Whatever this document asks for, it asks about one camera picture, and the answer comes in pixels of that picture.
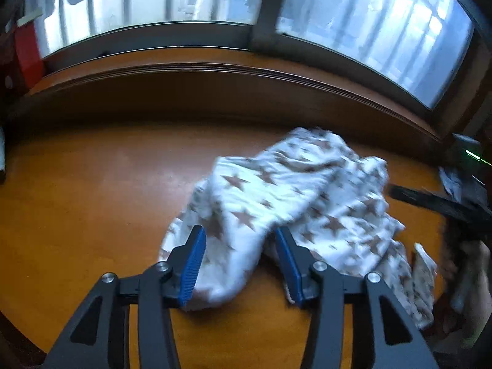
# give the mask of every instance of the towel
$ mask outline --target towel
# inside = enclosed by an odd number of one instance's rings
[[[436,264],[416,244],[412,270],[393,240],[404,226],[386,212],[387,180],[384,160],[360,158],[329,131],[294,129],[254,158],[217,158],[170,224],[158,260],[183,245],[194,225],[204,226],[207,248],[186,309],[216,307],[240,292],[262,251],[277,259],[267,236],[287,225],[298,245],[340,273],[379,271],[424,328],[434,319]]]

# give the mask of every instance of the wooden table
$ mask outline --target wooden table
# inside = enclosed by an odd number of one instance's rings
[[[102,273],[134,275],[155,262],[165,229],[215,157],[252,156],[284,134],[164,124],[72,129],[14,143],[0,187],[0,311],[48,351]],[[391,182],[439,189],[435,168],[349,145],[387,160]],[[398,237],[407,251],[419,242],[436,260],[441,218],[389,203],[389,213],[407,225]],[[436,293],[441,290],[439,281]],[[131,361],[138,367],[136,309],[130,317]],[[309,325],[305,311],[286,303],[281,275],[266,260],[232,302],[201,312],[173,310],[172,317],[183,369],[297,369]],[[350,307],[345,319],[343,367],[349,367]]]

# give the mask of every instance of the blue gripper pad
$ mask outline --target blue gripper pad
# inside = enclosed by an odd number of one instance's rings
[[[297,268],[294,255],[292,254],[289,241],[295,244],[294,239],[290,231],[285,231],[286,228],[277,228],[275,230],[275,246],[277,254],[279,255],[280,270],[284,275],[285,281],[287,282],[287,287],[289,288],[289,293],[291,298],[294,300],[298,307],[304,304],[304,294],[302,289],[302,278],[299,269]]]
[[[177,301],[180,307],[191,299],[198,271],[202,264],[207,235],[202,226],[195,225],[185,245],[173,248],[167,262],[173,268],[173,276],[180,277]]]

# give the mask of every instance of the red object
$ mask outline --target red object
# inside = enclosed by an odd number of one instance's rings
[[[41,80],[44,73],[43,61],[36,41],[34,21],[15,29],[14,44],[25,85],[31,89]]]

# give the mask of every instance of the metal screw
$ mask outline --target metal screw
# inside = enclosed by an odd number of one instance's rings
[[[104,275],[101,276],[101,280],[104,283],[111,283],[115,278],[116,278],[116,275],[114,273],[111,273],[111,272],[104,273]]]
[[[171,267],[166,261],[159,261],[156,263],[156,269],[158,272],[167,272]]]
[[[323,262],[323,261],[316,261],[312,265],[312,267],[315,271],[318,271],[318,272],[324,272],[326,269],[328,269],[328,265],[326,264],[326,262]]]
[[[376,273],[376,272],[371,272],[367,275],[367,279],[371,283],[379,283],[381,281],[381,275],[379,273]]]

